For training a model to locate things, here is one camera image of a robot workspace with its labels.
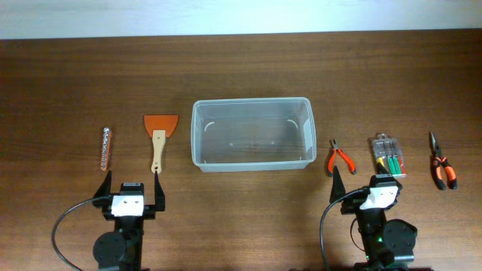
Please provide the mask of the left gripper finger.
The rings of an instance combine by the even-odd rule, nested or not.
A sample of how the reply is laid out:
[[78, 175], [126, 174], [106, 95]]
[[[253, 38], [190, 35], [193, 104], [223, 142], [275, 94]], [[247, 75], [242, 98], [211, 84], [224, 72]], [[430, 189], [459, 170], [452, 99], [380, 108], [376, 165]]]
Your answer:
[[104, 181], [94, 194], [94, 198], [109, 196], [111, 192], [111, 170], [107, 171]]
[[161, 187], [159, 174], [157, 171], [154, 172], [154, 200], [156, 206], [165, 206], [166, 197]]

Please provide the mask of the screwdriver set clear case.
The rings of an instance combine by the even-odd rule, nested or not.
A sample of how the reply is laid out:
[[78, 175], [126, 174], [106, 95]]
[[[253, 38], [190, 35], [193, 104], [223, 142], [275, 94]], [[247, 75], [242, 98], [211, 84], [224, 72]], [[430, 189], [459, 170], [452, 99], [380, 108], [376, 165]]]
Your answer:
[[407, 175], [404, 156], [401, 146], [396, 138], [385, 133], [377, 133], [368, 139], [371, 146], [374, 166], [377, 172], [377, 163], [382, 163], [392, 176], [404, 177]]

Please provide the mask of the orange black long-nose pliers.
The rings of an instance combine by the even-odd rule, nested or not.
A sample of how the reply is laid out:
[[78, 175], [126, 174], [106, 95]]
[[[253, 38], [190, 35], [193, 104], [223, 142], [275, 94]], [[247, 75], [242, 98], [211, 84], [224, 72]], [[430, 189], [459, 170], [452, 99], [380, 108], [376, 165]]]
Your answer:
[[429, 132], [430, 148], [432, 151], [431, 160], [431, 174], [436, 187], [439, 190], [446, 190], [442, 172], [447, 175], [447, 185], [451, 190], [456, 190], [458, 187], [457, 176], [454, 168], [448, 162], [448, 159], [442, 154], [438, 141], [433, 132]]

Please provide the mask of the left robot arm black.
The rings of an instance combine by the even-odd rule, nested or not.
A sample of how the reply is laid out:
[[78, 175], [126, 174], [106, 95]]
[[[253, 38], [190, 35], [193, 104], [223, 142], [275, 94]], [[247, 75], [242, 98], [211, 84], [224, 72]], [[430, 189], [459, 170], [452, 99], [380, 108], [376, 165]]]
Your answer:
[[93, 206], [100, 208], [104, 219], [114, 229], [103, 233], [93, 245], [93, 256], [100, 270], [133, 271], [142, 268], [144, 222], [154, 220], [166, 208], [166, 197], [159, 174], [154, 174], [154, 203], [145, 204], [143, 183], [123, 183], [120, 191], [111, 192], [111, 172], [94, 194]]

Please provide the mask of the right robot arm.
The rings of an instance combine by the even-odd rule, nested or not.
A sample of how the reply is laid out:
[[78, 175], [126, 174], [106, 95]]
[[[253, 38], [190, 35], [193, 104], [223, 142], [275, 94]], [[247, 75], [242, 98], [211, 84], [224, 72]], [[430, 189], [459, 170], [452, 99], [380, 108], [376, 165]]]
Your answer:
[[374, 175], [367, 186], [347, 192], [333, 168], [330, 203], [340, 203], [342, 215], [355, 215], [366, 260], [355, 270], [407, 270], [414, 261], [417, 228], [401, 219], [388, 220], [386, 211], [398, 202], [402, 185], [390, 174]]

